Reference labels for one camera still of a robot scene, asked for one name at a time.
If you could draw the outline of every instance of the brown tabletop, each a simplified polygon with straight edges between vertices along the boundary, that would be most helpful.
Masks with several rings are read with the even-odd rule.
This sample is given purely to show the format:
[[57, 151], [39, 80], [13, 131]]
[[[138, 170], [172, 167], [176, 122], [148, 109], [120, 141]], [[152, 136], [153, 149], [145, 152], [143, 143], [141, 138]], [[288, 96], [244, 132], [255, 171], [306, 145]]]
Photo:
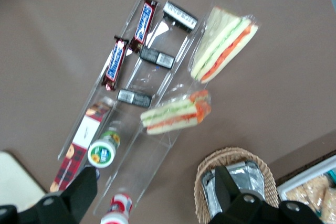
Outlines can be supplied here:
[[[201, 17], [212, 0], [172, 0]], [[336, 149], [336, 13], [330, 0], [215, 0], [262, 26], [209, 85], [212, 113], [184, 130], [131, 223], [197, 223], [196, 169], [245, 148], [275, 178]], [[57, 155], [135, 0], [0, 0], [0, 150], [48, 189]], [[82, 223], [99, 223], [94, 201]]]

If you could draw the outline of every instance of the woven basket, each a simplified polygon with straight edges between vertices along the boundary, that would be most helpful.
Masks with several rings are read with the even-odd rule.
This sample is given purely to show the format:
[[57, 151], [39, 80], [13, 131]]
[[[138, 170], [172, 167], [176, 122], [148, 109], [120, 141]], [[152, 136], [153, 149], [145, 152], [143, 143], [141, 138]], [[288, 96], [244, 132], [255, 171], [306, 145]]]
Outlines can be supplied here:
[[194, 187], [194, 197], [196, 205], [196, 215], [200, 223], [208, 223], [211, 220], [203, 192], [203, 187], [201, 184], [202, 175], [206, 171], [214, 169], [216, 166], [231, 165], [246, 160], [256, 162], [261, 170], [261, 173], [264, 176], [266, 203], [276, 208], [279, 207], [278, 193], [273, 174], [271, 173], [266, 163], [262, 161], [258, 156], [244, 149], [237, 147], [228, 147], [215, 151], [213, 154], [206, 157], [198, 166]]

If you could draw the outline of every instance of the clear acrylic display tray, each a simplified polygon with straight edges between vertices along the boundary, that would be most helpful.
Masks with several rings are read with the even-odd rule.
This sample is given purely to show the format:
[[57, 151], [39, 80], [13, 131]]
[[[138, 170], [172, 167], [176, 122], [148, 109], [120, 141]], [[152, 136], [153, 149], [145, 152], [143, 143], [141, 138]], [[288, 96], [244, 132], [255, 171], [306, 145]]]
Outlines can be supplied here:
[[[142, 10], [141, 3], [142, 0], [136, 2], [123, 27], [122, 38], [131, 40], [133, 37]], [[105, 189], [98, 195], [99, 202], [94, 210], [97, 216], [103, 216], [107, 212], [111, 198], [117, 193], [128, 194], [133, 200], [133, 207], [136, 207], [181, 132], [177, 130], [159, 135], [147, 135], [146, 129], [141, 124], [140, 114], [148, 108], [118, 101], [118, 91], [127, 89], [150, 95], [152, 101], [149, 108], [153, 108], [162, 102], [186, 96], [206, 87], [205, 84], [193, 80], [188, 72], [190, 58], [204, 31], [204, 26], [197, 25], [191, 33], [188, 33], [178, 27], [174, 20], [164, 17], [162, 12], [164, 2], [160, 3], [145, 45], [173, 56], [175, 62], [172, 69], [144, 61], [138, 54], [129, 50], [121, 68], [117, 90], [107, 91], [101, 82], [110, 63], [111, 53], [59, 154], [59, 158], [65, 157], [87, 109], [101, 99], [111, 99], [112, 109], [104, 115], [91, 141], [100, 139], [108, 129], [113, 129], [120, 135], [120, 146], [113, 163], [99, 170], [101, 179], [108, 179]], [[78, 172], [87, 164], [89, 162], [85, 155]]]

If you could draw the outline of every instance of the snickers bar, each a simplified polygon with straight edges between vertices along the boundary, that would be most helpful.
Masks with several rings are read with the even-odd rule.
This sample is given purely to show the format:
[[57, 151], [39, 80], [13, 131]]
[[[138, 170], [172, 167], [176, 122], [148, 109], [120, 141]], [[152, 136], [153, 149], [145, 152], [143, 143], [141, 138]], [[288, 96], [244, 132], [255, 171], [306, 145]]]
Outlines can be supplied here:
[[132, 49], [132, 51], [135, 53], [140, 51], [145, 42], [157, 5], [158, 2], [155, 0], [144, 0], [141, 17], [135, 34], [129, 45], [130, 49]]
[[120, 71], [121, 64], [124, 61], [125, 52], [127, 50], [127, 45], [129, 43], [128, 40], [119, 38], [117, 36], [114, 37], [116, 39], [115, 46], [112, 52], [111, 62], [107, 68], [107, 72], [103, 77], [103, 81], [101, 83], [102, 86], [105, 86], [106, 90], [116, 90], [116, 82], [118, 78], [118, 74]]

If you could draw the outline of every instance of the sandwich wedge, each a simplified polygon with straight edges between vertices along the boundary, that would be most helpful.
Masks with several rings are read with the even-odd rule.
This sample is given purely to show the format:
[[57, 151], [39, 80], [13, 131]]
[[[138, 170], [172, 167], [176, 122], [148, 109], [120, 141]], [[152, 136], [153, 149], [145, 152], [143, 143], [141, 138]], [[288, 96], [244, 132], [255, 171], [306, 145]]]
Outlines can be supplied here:
[[246, 46], [258, 26], [219, 7], [210, 13], [205, 33], [195, 53], [191, 76], [209, 82]]
[[188, 99], [173, 101], [141, 114], [150, 135], [196, 126], [211, 111], [207, 90], [197, 91]]

